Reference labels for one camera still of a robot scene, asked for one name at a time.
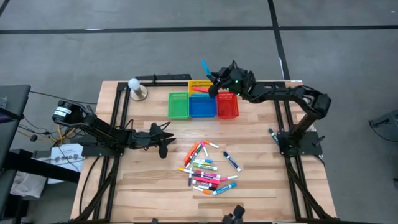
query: wooden table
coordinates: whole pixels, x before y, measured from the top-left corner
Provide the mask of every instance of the wooden table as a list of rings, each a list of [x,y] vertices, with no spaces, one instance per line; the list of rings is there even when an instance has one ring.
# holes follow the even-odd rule
[[[96,114],[107,122],[111,119],[117,83],[103,82],[99,94]],[[286,86],[302,84],[290,80],[285,83]],[[152,122],[162,124],[169,121],[169,93],[180,91],[187,91],[187,87],[148,87],[149,95],[144,101],[130,99],[127,121],[134,118],[134,129],[138,131],[148,131]],[[116,124],[120,122],[123,94]],[[238,105],[239,117],[236,119],[172,121],[166,131],[174,133],[177,140],[169,145],[166,159],[161,159],[158,149],[154,147],[148,151],[126,149],[120,160],[111,221],[150,222],[152,218],[158,218],[160,222],[220,222],[237,204],[246,209],[246,222],[294,220],[284,158],[268,133],[269,128],[278,130],[274,102],[251,104],[239,98]],[[302,118],[303,111],[296,103],[290,103],[290,107],[294,122],[297,123]],[[283,117],[284,125],[288,127],[285,113]],[[177,167],[182,165],[183,158],[193,143],[201,139],[220,146],[219,149],[207,147],[210,158],[222,176],[239,175],[235,180],[238,185],[236,188],[212,196],[188,187],[188,175],[178,171]],[[225,150],[236,160],[242,172],[237,173],[227,162],[222,153]],[[78,216],[81,189],[94,159],[84,161],[71,218]],[[335,217],[323,165],[313,156],[302,156],[302,160],[309,191],[325,211]],[[97,191],[101,166],[102,158],[88,179],[83,208]],[[297,192],[304,217],[302,194],[299,189]],[[104,217],[108,193],[105,192],[104,196],[100,218]]]

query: green marker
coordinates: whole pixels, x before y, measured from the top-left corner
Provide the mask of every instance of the green marker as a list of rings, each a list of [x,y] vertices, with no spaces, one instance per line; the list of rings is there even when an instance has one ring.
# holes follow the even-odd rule
[[[196,167],[196,168],[217,171],[217,167],[207,166],[207,165],[203,165],[203,164],[193,164],[193,166]]]

